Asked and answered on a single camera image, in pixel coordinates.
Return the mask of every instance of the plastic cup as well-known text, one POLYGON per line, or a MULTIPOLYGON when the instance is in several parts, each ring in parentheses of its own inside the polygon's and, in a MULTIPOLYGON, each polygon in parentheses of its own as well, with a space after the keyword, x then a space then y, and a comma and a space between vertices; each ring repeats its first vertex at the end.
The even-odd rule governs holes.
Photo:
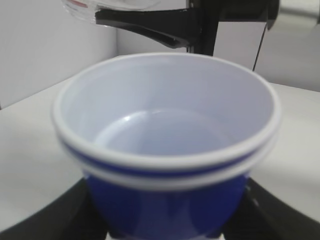
POLYGON ((76 75, 53 122, 118 239, 219 231, 275 144, 280 101, 262 77, 188 53, 117 57, 76 75))

